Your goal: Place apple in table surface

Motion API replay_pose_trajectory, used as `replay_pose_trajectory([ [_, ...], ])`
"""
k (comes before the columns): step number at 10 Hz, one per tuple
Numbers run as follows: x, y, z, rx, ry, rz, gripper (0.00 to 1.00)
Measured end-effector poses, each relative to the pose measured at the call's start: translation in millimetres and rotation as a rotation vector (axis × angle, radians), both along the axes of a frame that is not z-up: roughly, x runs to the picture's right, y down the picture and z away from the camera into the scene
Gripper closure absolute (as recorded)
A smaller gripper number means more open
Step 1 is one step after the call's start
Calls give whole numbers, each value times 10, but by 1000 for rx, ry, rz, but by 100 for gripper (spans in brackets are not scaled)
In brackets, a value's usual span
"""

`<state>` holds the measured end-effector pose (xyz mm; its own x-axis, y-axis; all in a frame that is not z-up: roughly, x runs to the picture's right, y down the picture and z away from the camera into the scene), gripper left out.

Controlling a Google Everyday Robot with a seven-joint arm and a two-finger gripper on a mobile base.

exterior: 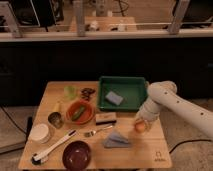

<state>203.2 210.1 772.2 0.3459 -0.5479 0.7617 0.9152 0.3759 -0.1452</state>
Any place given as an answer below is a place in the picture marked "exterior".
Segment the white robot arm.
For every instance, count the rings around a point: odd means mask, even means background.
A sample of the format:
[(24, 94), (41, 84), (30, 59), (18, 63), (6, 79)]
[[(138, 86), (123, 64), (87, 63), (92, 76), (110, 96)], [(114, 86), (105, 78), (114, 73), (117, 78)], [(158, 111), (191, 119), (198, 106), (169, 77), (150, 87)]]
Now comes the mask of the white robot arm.
[(148, 97), (136, 113), (134, 125), (138, 132), (145, 132), (160, 115), (162, 107), (173, 111), (199, 129), (213, 141), (213, 112), (191, 103), (177, 95), (177, 86), (172, 81), (151, 83)]

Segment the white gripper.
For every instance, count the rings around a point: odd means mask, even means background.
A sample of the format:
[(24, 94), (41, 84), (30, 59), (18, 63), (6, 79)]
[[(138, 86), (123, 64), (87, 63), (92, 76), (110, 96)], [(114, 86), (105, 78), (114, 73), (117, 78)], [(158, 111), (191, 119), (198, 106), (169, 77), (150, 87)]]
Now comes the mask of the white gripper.
[(158, 105), (143, 104), (136, 113), (134, 125), (136, 122), (144, 121), (146, 129), (150, 129), (152, 124), (158, 119), (161, 108)]

